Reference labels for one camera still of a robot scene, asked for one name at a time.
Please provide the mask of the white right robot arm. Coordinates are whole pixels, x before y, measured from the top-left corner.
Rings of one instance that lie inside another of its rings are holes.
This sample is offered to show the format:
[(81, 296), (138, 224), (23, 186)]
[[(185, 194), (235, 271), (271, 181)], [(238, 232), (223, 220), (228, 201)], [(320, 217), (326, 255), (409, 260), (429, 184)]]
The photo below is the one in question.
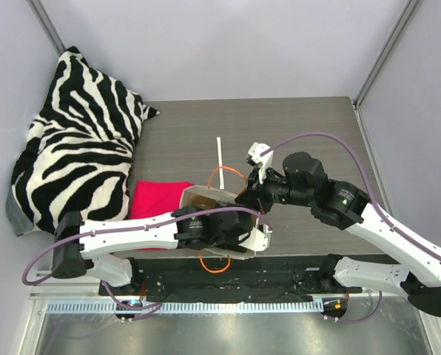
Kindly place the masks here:
[(246, 154), (252, 166), (236, 202), (259, 212), (274, 204), (306, 207), (321, 223), (354, 234), (384, 251), (393, 264), (329, 254), (319, 269), (298, 283), (303, 293), (330, 294), (372, 288), (406, 298), (418, 310), (441, 317), (441, 248), (397, 222), (355, 185), (328, 178), (322, 163), (306, 152), (272, 167), (269, 146), (253, 143)]

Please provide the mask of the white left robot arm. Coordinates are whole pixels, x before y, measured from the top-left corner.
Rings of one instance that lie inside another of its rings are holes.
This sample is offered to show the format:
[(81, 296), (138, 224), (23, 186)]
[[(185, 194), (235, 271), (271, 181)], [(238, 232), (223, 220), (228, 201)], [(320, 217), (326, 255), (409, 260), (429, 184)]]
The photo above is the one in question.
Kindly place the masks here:
[(53, 252), (52, 276), (72, 279), (98, 278), (126, 295), (141, 286), (138, 265), (119, 259), (116, 252), (133, 249), (220, 249), (234, 254), (252, 253), (262, 234), (254, 217), (237, 206), (218, 203), (207, 214), (196, 206), (140, 220), (83, 220), (79, 212), (67, 213), (55, 231), (55, 240), (65, 240)]

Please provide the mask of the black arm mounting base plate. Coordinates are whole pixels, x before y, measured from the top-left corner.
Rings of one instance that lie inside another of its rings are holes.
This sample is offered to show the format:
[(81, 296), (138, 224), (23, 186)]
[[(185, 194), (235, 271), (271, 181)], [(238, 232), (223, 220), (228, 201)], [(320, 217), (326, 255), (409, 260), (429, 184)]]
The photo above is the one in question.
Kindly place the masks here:
[(113, 294), (139, 296), (161, 302), (285, 302), (313, 294), (360, 293), (359, 287), (341, 286), (332, 276), (336, 255), (260, 256), (226, 261), (207, 257), (137, 259), (140, 280), (134, 286), (114, 288)]

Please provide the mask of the brown paper takeout bag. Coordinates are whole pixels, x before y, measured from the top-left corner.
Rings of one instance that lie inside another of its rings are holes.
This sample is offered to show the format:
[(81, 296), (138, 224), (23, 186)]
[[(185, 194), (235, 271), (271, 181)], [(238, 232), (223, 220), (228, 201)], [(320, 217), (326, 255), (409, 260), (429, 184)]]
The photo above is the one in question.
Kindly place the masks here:
[[(240, 173), (238, 170), (236, 170), (230, 166), (222, 166), (222, 168), (223, 168), (223, 172), (229, 171), (229, 172), (233, 172), (236, 175), (240, 176), (240, 178), (243, 180), (243, 187), (242, 187), (241, 191), (243, 191), (247, 187), (247, 178), (242, 173)], [(185, 206), (192, 206), (192, 204), (190, 203), (191, 199), (196, 195), (208, 197), (208, 198), (215, 200), (215, 202), (216, 202), (215, 208), (236, 206), (237, 204), (235, 202), (235, 198), (237, 197), (237, 195), (233, 194), (229, 191), (226, 191), (225, 189), (224, 190), (219, 189), (218, 169), (219, 169), (218, 167), (214, 168), (211, 175), (209, 176), (209, 180), (206, 185), (194, 185), (194, 186), (189, 187), (188, 189), (185, 189), (184, 193), (181, 197), (179, 206), (181, 208), (183, 208)], [(254, 224), (253, 227), (258, 226), (260, 224), (266, 225), (263, 221), (260, 220), (259, 217), (252, 216), (252, 219), (253, 219), (253, 224)], [(253, 254), (253, 253), (250, 254), (247, 252), (240, 253), (238, 251), (228, 251), (225, 249), (212, 247), (212, 245), (210, 243), (207, 247), (203, 247), (199, 250), (200, 262), (201, 262), (201, 266), (203, 268), (207, 268), (205, 262), (202, 260), (202, 258), (206, 254), (209, 254), (209, 255), (212, 255), (215, 257), (225, 257), (228, 259), (226, 266), (224, 266), (218, 270), (209, 269), (208, 272), (211, 274), (219, 274), (219, 273), (224, 272), (225, 270), (227, 270), (230, 267), (233, 260), (248, 260), (248, 259), (251, 259), (257, 255), (257, 253), (255, 253), (255, 254)]]

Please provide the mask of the brown cardboard cup carrier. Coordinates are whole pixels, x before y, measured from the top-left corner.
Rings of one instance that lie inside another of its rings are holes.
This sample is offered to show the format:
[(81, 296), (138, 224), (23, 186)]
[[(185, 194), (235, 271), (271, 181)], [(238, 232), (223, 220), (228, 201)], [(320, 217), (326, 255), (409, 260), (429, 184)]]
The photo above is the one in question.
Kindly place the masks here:
[(190, 202), (194, 207), (202, 209), (202, 210), (207, 210), (207, 209), (213, 209), (215, 208), (215, 200), (208, 198), (208, 197), (204, 197), (204, 196), (200, 196), (200, 195), (196, 195), (191, 199)]

